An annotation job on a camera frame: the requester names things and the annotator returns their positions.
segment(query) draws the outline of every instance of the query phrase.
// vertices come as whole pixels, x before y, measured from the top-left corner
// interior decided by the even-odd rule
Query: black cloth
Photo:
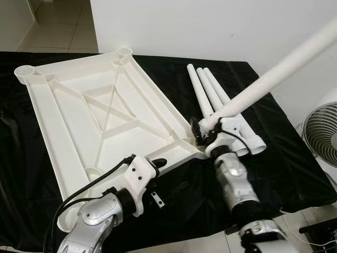
[[[0,245],[41,251],[44,233],[62,202],[37,119],[24,85],[13,71],[89,54],[0,53]],[[202,114],[186,65],[208,67],[230,97],[258,78],[245,62],[134,56],[139,65],[189,121]],[[336,192],[271,94],[243,116],[267,149],[241,158],[249,181],[272,216],[337,200]],[[113,229],[104,252],[126,251],[208,236],[232,226],[212,160],[193,159],[156,181],[166,207],[148,205],[139,218]],[[58,234],[58,241],[64,233]]]

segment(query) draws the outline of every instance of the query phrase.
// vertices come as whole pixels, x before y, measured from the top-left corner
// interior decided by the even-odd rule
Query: white plastic tube
[[[204,116],[204,118],[207,118],[213,114],[212,106],[206,96],[204,89],[201,86],[200,80],[196,74],[194,66],[191,63],[187,65],[187,70],[189,72],[189,75],[190,75],[190,78],[193,84],[193,89],[194,89],[196,98],[198,99],[198,103],[199,103],[202,115]]]
[[[207,94],[207,97],[209,99],[209,101],[212,104],[212,107],[215,111],[218,111],[222,108],[223,103],[221,102],[221,100],[219,99],[217,93],[215,92],[215,90],[213,89],[212,84],[210,83],[209,79],[207,78],[207,76],[205,75],[204,71],[202,70],[202,68],[198,67],[196,69],[196,72],[199,76],[199,79],[201,81],[202,86],[204,87],[204,90]]]
[[[206,77],[209,79],[209,81],[210,81],[212,87],[214,88],[216,94],[219,96],[221,102],[224,105],[228,104],[231,101],[231,99],[226,94],[226,92],[222,89],[220,83],[216,80],[216,78],[214,77],[212,72],[207,67],[204,68],[203,71],[204,71]],[[262,152],[263,150],[265,150],[266,144],[264,143],[264,141],[262,140],[262,138],[260,136],[255,134],[255,132],[250,127],[250,125],[247,123],[247,121],[244,119],[244,117],[240,113],[236,117],[238,118],[239,123],[240,123],[240,130],[239,130],[240,135],[245,139],[246,144],[248,145],[248,147],[252,151],[252,154],[258,154],[258,153]],[[233,147],[233,151],[237,152],[235,150],[235,148],[237,147],[237,145],[240,145],[240,144],[241,144],[241,142],[237,143],[236,146]],[[241,150],[241,151],[237,152],[237,155],[240,156],[239,154],[242,153],[242,152],[244,152],[244,151]]]
[[[337,18],[248,86],[221,110],[215,112],[211,117],[201,120],[199,122],[201,131],[206,134],[214,127],[220,117],[233,117],[250,107],[336,40]]]

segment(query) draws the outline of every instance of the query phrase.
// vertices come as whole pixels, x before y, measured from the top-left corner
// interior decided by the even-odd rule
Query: tiled floor
[[[98,53],[90,0],[43,2],[35,15],[38,26],[21,52]]]
[[[3,248],[0,248],[2,250],[6,250],[6,251],[11,251],[11,252],[23,252],[23,251],[20,251],[20,250],[17,250],[17,249],[14,249],[13,247],[7,247],[7,246],[1,246]]]
[[[287,213],[284,215],[289,228],[294,234],[302,240],[307,241],[305,235],[299,233],[299,228],[311,224],[322,222],[337,217],[337,209],[332,205],[307,208],[296,213]],[[282,216],[275,219],[276,223],[288,236],[289,241],[294,245],[299,253],[310,253],[313,250],[310,245],[299,241],[286,226]],[[240,238],[237,233],[225,235],[223,232],[215,235],[198,238],[173,244],[160,245],[156,247],[131,251],[132,253],[202,253],[202,252],[223,252],[223,253],[244,253],[244,249],[240,245]]]

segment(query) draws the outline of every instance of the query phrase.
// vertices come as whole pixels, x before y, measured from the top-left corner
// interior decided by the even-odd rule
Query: wall baseboard
[[[29,41],[29,39],[32,37],[35,29],[37,28],[38,23],[35,20],[34,23],[31,25],[31,28],[27,31],[27,33],[25,34],[25,36],[22,38],[22,40],[19,43],[19,46],[17,47],[17,52],[21,51],[25,45],[27,44],[27,42]]]

